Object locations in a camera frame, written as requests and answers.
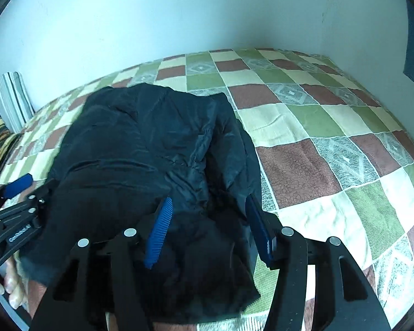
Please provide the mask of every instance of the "black fabric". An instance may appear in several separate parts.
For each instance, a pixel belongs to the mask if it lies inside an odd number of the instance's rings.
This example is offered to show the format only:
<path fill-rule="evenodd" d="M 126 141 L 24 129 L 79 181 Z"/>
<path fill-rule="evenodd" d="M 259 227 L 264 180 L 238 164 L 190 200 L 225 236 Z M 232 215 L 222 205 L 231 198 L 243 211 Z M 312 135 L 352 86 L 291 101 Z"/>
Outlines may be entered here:
<path fill-rule="evenodd" d="M 40 237 L 21 250 L 29 277 L 49 285 L 80 238 L 108 240 L 171 196 L 157 264 L 138 269 L 154 321 L 232 317 L 255 301 L 257 251 L 245 199 L 261 202 L 255 148 L 224 94 L 104 88 L 86 101 L 47 176 L 60 181 Z"/>

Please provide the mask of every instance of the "fingernail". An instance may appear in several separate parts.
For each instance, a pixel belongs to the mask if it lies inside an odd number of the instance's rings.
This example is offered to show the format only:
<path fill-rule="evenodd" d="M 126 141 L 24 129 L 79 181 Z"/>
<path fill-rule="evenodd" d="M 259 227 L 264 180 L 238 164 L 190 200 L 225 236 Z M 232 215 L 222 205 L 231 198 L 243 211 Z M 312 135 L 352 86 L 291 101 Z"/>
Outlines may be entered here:
<path fill-rule="evenodd" d="M 15 300 L 9 300 L 9 305 L 11 305 L 11 307 L 16 310 L 18 308 L 18 306 L 15 303 Z"/>

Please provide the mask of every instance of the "beige square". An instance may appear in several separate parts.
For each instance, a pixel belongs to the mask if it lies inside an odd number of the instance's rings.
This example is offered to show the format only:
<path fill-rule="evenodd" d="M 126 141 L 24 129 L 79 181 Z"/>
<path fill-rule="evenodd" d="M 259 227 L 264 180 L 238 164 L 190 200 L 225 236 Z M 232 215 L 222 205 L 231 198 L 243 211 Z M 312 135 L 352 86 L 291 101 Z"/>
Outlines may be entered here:
<path fill-rule="evenodd" d="M 309 137 L 294 114 L 283 103 L 241 109 L 239 116 L 255 147 L 273 147 Z"/>
<path fill-rule="evenodd" d="M 215 62 L 232 61 L 241 58 L 235 51 L 210 52 L 210 55 Z"/>
<path fill-rule="evenodd" d="M 28 159 L 28 157 L 24 157 L 24 158 L 22 158 L 21 160 L 19 160 L 17 162 L 17 165 L 15 166 L 14 170 L 12 171 L 12 174 L 8 178 L 9 181 L 14 181 L 14 180 L 16 180 L 20 177 L 20 172 L 21 172 L 23 166 L 25 165 L 26 159 Z"/>
<path fill-rule="evenodd" d="M 308 61 L 310 63 L 317 63 L 319 65 L 327 66 L 325 62 L 322 62 L 314 57 L 308 57 L 308 56 L 301 56 L 301 58 L 305 59 L 305 61 Z"/>
<path fill-rule="evenodd" d="M 383 124 L 387 126 L 387 128 L 390 131 L 393 132 L 395 130 L 402 130 L 402 127 L 399 126 L 399 124 L 394 120 L 394 118 L 391 117 L 391 115 L 388 114 L 388 112 L 386 112 L 383 107 L 371 107 L 370 106 L 370 108 L 377 115 L 377 117 L 380 118 Z"/>
<path fill-rule="evenodd" d="M 337 236 L 361 269 L 373 263 L 367 234 L 344 191 L 292 205 L 278 211 L 283 226 L 297 230 L 305 238 L 326 241 Z"/>
<path fill-rule="evenodd" d="M 163 68 L 176 67 L 176 66 L 185 66 L 185 56 L 176 57 L 173 59 L 169 59 L 167 61 L 162 61 L 158 69 L 162 70 Z"/>
<path fill-rule="evenodd" d="M 118 82 L 121 82 L 121 81 L 124 81 L 125 79 L 128 79 L 128 78 L 132 78 L 132 77 L 134 77 L 135 75 L 136 75 L 136 73 L 138 72 L 138 68 L 139 67 L 135 67 L 135 68 L 132 68 L 132 69 L 130 69 L 130 70 L 127 70 L 127 71 L 124 71 L 124 72 L 120 72 L 116 77 L 115 77 L 115 79 L 112 81 L 112 85 L 113 84 L 115 84 L 115 83 L 118 83 Z"/>
<path fill-rule="evenodd" d="M 256 72 L 252 70 L 241 70 L 233 72 L 220 72 L 222 80 L 228 87 L 258 84 L 263 85 L 264 82 L 259 78 Z"/>
<path fill-rule="evenodd" d="M 91 83 L 90 85 L 84 86 L 80 94 L 78 94 L 78 97 L 85 96 L 86 94 L 89 94 L 91 92 L 95 92 L 95 89 L 100 84 L 100 81 L 96 81 Z"/>
<path fill-rule="evenodd" d="M 9 173 L 9 169 L 11 168 L 12 164 L 5 164 L 5 166 L 3 167 L 2 172 L 0 173 L 0 184 L 5 184 L 8 181 L 5 180 L 6 175 L 8 175 Z"/>
<path fill-rule="evenodd" d="M 411 179 L 404 168 L 399 168 L 381 177 L 380 182 L 407 233 L 414 226 L 414 187 Z"/>
<path fill-rule="evenodd" d="M 187 91 L 187 81 L 186 76 L 177 76 L 162 79 L 153 83 L 155 86 L 170 87 L 175 91 L 186 92 Z"/>
<path fill-rule="evenodd" d="M 75 121 L 75 119 L 80 115 L 82 108 L 83 105 L 63 114 L 58 121 L 58 124 L 55 126 L 55 129 L 72 124 L 72 122 Z"/>
<path fill-rule="evenodd" d="M 49 127 L 49 125 L 51 123 L 52 123 L 52 120 L 50 120 L 49 122 L 46 122 L 46 123 L 42 124 L 38 129 L 36 129 L 34 131 L 35 133 L 32 133 L 31 141 L 38 140 L 38 138 L 40 138 L 44 133 L 46 133 L 47 128 Z"/>
<path fill-rule="evenodd" d="M 29 141 L 32 141 L 33 133 L 34 131 L 24 133 L 22 139 L 20 139 L 20 142 L 18 143 L 18 146 L 24 146 L 25 144 L 29 143 Z"/>
<path fill-rule="evenodd" d="M 279 51 L 258 50 L 266 59 L 288 59 Z"/>
<path fill-rule="evenodd" d="M 323 105 L 323 109 L 334 119 L 348 137 L 372 133 L 362 118 L 347 105 Z"/>
<path fill-rule="evenodd" d="M 288 74 L 293 81 L 295 81 L 298 85 L 317 85 L 323 86 L 316 78 L 310 75 L 307 71 L 298 71 L 298 70 L 284 70 L 286 74 Z"/>
<path fill-rule="evenodd" d="M 336 81 L 338 81 L 341 85 L 347 88 L 353 89 L 360 89 L 355 83 L 351 82 L 348 78 L 339 76 L 338 74 L 329 74 L 329 76 L 333 77 Z"/>

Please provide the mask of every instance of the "dark blue object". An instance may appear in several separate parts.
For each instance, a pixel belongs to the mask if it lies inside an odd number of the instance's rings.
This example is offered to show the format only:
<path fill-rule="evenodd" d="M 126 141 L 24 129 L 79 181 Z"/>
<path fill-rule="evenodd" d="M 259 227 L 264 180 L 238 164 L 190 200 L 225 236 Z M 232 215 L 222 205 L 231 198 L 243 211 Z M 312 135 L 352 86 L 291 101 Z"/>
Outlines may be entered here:
<path fill-rule="evenodd" d="M 167 230 L 169 229 L 170 221 L 172 220 L 172 199 L 170 197 L 166 197 L 158 206 L 158 209 L 160 209 L 158 212 L 159 214 L 146 242 L 144 266 L 147 269 L 151 269 L 159 259 L 162 245 L 164 244 L 164 239 L 166 238 Z"/>
<path fill-rule="evenodd" d="M 5 199 L 12 199 L 17 194 L 20 194 L 25 189 L 29 188 L 32 185 L 33 179 L 32 175 L 29 173 L 23 175 L 22 177 L 18 178 L 17 180 L 9 183 L 3 192 L 3 197 Z"/>

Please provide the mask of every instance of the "patterned gray square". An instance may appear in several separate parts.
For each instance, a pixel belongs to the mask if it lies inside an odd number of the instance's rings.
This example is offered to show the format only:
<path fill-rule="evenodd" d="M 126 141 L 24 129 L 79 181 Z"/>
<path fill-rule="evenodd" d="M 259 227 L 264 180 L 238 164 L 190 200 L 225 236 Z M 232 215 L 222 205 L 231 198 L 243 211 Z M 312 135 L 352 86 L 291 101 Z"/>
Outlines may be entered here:
<path fill-rule="evenodd" d="M 305 92 L 299 85 L 286 85 L 283 83 L 268 83 L 277 98 L 286 105 L 318 105 L 319 103 Z"/>
<path fill-rule="evenodd" d="M 276 203 L 273 199 L 272 191 L 268 185 L 267 179 L 261 170 L 261 188 L 262 188 L 262 210 L 273 211 L 276 210 Z"/>
<path fill-rule="evenodd" d="M 317 152 L 330 165 L 342 189 L 379 179 L 365 154 L 348 138 L 311 138 Z"/>
<path fill-rule="evenodd" d="M 391 132 L 383 132 L 376 134 L 380 139 L 382 144 L 385 146 L 386 150 L 391 154 L 391 156 L 402 166 L 407 166 L 414 162 L 411 155 L 406 151 L 406 149 L 400 144 L 400 142 L 394 137 Z"/>
<path fill-rule="evenodd" d="M 242 60 L 252 70 L 274 70 L 277 68 L 267 59 L 256 59 L 243 56 Z"/>
<path fill-rule="evenodd" d="M 193 74 L 217 73 L 216 65 L 213 61 L 189 63 L 185 69 L 188 76 Z"/>
<path fill-rule="evenodd" d="M 349 106 L 366 106 L 367 104 L 363 102 L 359 97 L 352 93 L 346 87 L 328 87 L 330 91 L 333 92 L 336 96 L 343 99 L 345 103 Z"/>
<path fill-rule="evenodd" d="M 139 83 L 153 83 L 156 80 L 156 76 L 158 74 L 158 71 L 153 72 L 144 72 L 141 74 L 136 74 L 135 77 L 133 77 L 127 87 L 138 85 Z"/>
<path fill-rule="evenodd" d="M 211 96 L 212 94 L 219 94 L 224 93 L 227 96 L 227 99 L 229 103 L 232 105 L 233 110 L 237 111 L 237 107 L 235 105 L 235 102 L 233 100 L 233 97 L 228 90 L 227 87 L 214 87 L 214 88 L 208 88 L 208 89 L 195 89 L 193 91 L 189 92 L 190 94 L 194 94 L 195 96 Z"/>
<path fill-rule="evenodd" d="M 301 67 L 304 71 L 307 72 L 319 72 L 319 73 L 325 73 L 323 70 L 321 70 L 319 67 L 313 65 L 310 62 L 296 62 L 296 64 Z"/>
<path fill-rule="evenodd" d="M 377 297 L 391 327 L 414 301 L 414 257 L 406 234 L 373 262 Z"/>

